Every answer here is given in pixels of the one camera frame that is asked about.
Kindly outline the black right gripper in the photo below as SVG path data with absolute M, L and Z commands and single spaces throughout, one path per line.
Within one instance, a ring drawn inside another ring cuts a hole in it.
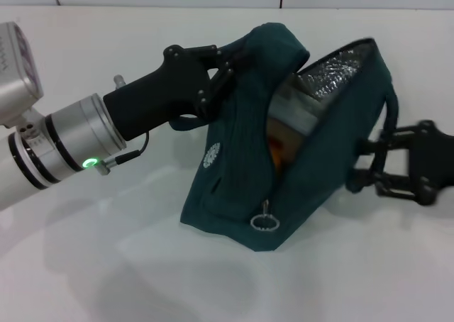
M 358 155 L 384 155 L 408 150 L 408 176 L 353 170 L 353 193 L 374 186 L 376 195 L 435 204 L 440 191 L 453 186 L 453 136 L 442 133 L 433 121 L 383 130 L 378 140 L 361 140 Z

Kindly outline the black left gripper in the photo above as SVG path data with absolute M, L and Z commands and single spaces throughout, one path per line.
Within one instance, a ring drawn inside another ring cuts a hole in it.
M 208 45 L 182 48 L 171 45 L 154 72 L 103 97 L 114 127 L 124 140 L 139 135 L 184 114 L 216 118 L 223 102 L 236 87 L 235 67 L 253 64 L 242 48 Z M 218 69 L 210 79 L 208 70 Z

